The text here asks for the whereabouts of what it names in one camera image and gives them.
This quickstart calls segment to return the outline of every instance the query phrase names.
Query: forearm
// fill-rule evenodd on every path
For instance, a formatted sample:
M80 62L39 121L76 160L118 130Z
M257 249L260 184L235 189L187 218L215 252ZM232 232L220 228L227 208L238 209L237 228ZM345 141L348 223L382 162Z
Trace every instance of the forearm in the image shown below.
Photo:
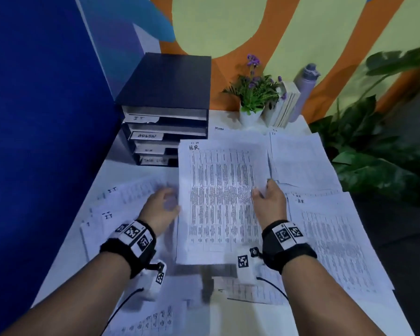
M2 336L99 336L130 273L123 257L103 252L29 310Z
M282 279L299 335L384 335L316 259L291 260Z

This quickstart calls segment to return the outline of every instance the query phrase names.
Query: white flower pot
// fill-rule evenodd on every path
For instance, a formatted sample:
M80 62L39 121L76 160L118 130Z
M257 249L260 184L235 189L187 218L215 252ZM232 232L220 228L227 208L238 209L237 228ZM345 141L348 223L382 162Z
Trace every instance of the white flower pot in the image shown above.
M263 110L258 111L257 113L242 112L241 111L241 104L240 104L240 123L241 123L241 125L247 127L247 126L252 126L253 124L255 124L257 122L258 118L260 118L260 116L262 115Z

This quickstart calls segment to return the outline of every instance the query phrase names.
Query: hand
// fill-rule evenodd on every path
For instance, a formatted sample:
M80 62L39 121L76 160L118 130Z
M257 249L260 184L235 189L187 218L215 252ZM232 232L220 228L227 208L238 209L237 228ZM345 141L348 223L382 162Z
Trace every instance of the hand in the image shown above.
M173 193L173 189L164 188L151 194L138 216L138 219L151 226L151 229L154 231L156 237L160 236L167 229L170 223L180 212L179 205L177 205L172 211L168 211L164 207L166 197L168 195L172 195Z
M286 197L274 180L269 179L267 182L266 197L258 189L253 189L252 201L262 230L277 220L287 219Z

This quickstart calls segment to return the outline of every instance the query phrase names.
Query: black cable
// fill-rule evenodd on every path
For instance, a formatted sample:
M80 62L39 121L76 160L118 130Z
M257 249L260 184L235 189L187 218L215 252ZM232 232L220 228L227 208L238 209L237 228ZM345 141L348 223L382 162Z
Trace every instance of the black cable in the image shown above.
M285 296L285 298L286 298L286 300L287 300L287 301L289 301L288 296L286 296L286 294L285 294L282 290L280 290L280 288L279 288L278 286L276 286L275 284L273 284L273 283L269 282L268 280L265 280L264 278L257 277L257 279L258 279L258 280L262 280L263 282L266 282L266 283L269 283L270 285L272 285L274 288L276 288L277 290L279 290L279 291L280 291L280 293L281 293L283 296Z
M109 324L110 324L110 322L112 321L112 318L114 318L115 317L115 315L117 314L117 312L122 308L122 306L132 297L132 296L134 296L136 293L141 293L143 290L145 290L145 288L140 288L140 289L137 289L137 290L135 290L132 294L130 294L129 296L128 296L128 298L127 299L125 299L124 301L123 301L123 303L121 303L120 305L119 305L119 307L117 308L117 310L115 310L115 312L113 313L113 315L111 316L111 318L109 318L109 320L107 321L107 324L106 324L106 326L104 327L104 330L102 331L102 333L101 333L101 335L102 334L104 334L104 332L106 331L106 329L107 329L107 327L109 326Z

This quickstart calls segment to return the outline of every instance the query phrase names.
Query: stack of books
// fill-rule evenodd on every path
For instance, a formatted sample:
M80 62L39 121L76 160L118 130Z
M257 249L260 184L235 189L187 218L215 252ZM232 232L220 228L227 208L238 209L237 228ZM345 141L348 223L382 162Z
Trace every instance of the stack of books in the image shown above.
M207 139L210 56L146 53L115 100L139 165L178 166L181 139Z
M276 104L268 103L262 113L265 124L270 127L286 127L289 117L299 100L300 92L294 82L282 82L280 89L277 89L280 95L285 94L285 97L280 97Z

